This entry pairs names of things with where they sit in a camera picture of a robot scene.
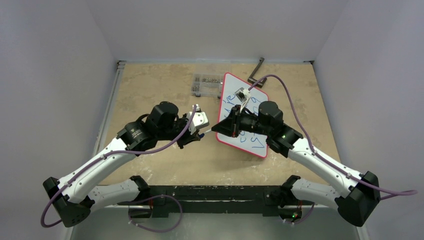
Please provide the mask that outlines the pink framed whiteboard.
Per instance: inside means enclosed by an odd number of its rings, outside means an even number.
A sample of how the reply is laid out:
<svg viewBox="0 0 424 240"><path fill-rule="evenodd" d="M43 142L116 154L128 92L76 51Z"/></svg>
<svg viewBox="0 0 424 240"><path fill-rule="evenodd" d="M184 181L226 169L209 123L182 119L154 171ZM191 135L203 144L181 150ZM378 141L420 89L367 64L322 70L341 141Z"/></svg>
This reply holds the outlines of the pink framed whiteboard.
<svg viewBox="0 0 424 240"><path fill-rule="evenodd" d="M224 74L220 109L218 111L218 122L224 120L224 118L229 115L234 105L240 105L242 103L235 96L235 92L240 88L248 89L250 86L249 83L229 72ZM268 101L269 97L265 92L257 88L252 89L250 93L251 99L245 108L257 115L260 103ZM267 137L265 135L245 131L241 131L240 135L236 138L228 137L220 133L216 133L215 135L220 143L243 150L257 157L265 158L268 154L268 147L266 144Z"/></svg>

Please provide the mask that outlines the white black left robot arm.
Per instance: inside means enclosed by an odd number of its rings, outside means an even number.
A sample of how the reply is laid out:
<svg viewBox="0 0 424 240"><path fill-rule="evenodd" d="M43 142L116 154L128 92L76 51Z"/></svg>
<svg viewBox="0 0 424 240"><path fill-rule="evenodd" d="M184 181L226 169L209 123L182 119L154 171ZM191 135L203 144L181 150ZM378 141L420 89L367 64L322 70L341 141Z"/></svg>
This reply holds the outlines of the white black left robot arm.
<svg viewBox="0 0 424 240"><path fill-rule="evenodd" d="M179 148L199 141L200 129L208 125L206 113L197 104L179 116L175 104L160 102L150 113L127 123L103 150L81 167L61 178L46 179L43 187L49 197L47 206L53 207L59 222L70 228L90 213L110 205L146 203L151 190L141 176L112 185L102 185L102 181L139 156L161 152L163 148L157 147L159 141L165 141L167 147L177 144Z"/></svg>

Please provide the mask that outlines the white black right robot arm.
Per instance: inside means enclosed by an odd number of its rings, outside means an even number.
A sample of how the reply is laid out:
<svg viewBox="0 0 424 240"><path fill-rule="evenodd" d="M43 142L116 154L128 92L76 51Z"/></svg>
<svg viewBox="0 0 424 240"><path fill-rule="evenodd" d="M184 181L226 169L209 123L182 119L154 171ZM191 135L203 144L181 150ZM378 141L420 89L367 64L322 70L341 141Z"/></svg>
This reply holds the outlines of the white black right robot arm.
<svg viewBox="0 0 424 240"><path fill-rule="evenodd" d="M306 200L335 209L348 223L362 227L381 201L378 177L361 173L329 157L314 147L300 132L283 120L283 112L273 101L259 104L258 113L235 105L228 116L211 130L236 138L241 132L266 136L266 145L275 153L293 160L326 181L313 183L294 176L287 180L280 196L288 204Z"/></svg>

